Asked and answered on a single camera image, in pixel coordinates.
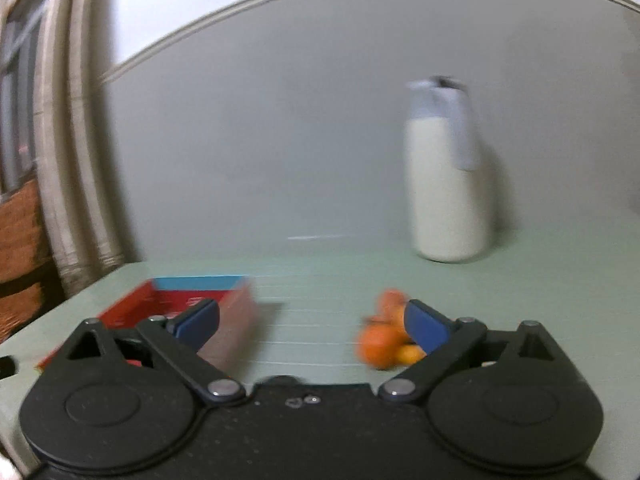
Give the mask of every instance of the white milk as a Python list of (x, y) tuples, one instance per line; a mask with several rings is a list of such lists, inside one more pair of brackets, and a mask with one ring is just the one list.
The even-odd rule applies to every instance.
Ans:
[(486, 171), (465, 171), (452, 156), (447, 117), (405, 125), (406, 186), (415, 249), (438, 262), (468, 260), (490, 243)]

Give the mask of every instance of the orange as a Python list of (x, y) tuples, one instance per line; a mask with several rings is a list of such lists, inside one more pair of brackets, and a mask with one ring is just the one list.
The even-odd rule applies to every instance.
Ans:
[(356, 354), (363, 363), (386, 370), (396, 364), (396, 354), (403, 342), (404, 338), (396, 327), (370, 323), (360, 332)]
[(388, 310), (389, 323), (395, 326), (404, 338), (409, 341), (409, 335), (404, 329), (404, 305), (396, 305)]
[(376, 314), (375, 316), (366, 316), (362, 318), (364, 323), (386, 323), (386, 319)]
[(407, 295), (402, 290), (387, 288), (378, 296), (376, 309), (380, 316), (390, 320), (389, 310), (398, 305), (405, 306), (407, 301)]
[(396, 361), (401, 365), (411, 366), (425, 357), (425, 355), (424, 350), (418, 345), (402, 345), (396, 353)]

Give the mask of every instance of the light green table surface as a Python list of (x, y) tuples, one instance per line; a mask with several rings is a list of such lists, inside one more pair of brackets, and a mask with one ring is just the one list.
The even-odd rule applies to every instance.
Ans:
[(427, 262), (409, 248), (315, 256), (254, 257), (125, 266), (0, 345), (19, 373), (0, 382), (0, 434), (20, 466), (33, 462), (17, 429), (17, 410), (33, 370), (85, 317), (104, 310), (149, 277), (248, 274), (255, 278), (261, 326), (229, 373), (246, 384), (273, 374), (309, 382), (367, 381), (353, 354), (360, 317), (385, 287), (401, 288), (447, 316), (475, 316), (512, 330), (538, 319), (600, 397), (605, 425), (590, 465), (606, 479), (640, 473), (640, 221), (517, 232), (484, 259)]

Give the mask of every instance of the wicker basket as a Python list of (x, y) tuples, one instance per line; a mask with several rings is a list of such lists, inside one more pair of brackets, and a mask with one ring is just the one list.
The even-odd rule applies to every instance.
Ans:
[(0, 342), (42, 313), (41, 285), (53, 278), (58, 278), (57, 272), (40, 220), (38, 183), (33, 179), (0, 205)]

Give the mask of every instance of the blue finger pad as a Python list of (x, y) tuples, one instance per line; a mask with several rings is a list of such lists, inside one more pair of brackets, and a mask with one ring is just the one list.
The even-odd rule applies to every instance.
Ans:
[(178, 325), (175, 338), (189, 348), (198, 351), (218, 330), (220, 308), (215, 301), (198, 310)]
[(417, 300), (411, 300), (404, 308), (404, 329), (427, 354), (449, 340), (453, 326), (442, 314), (436, 316), (431, 311)]

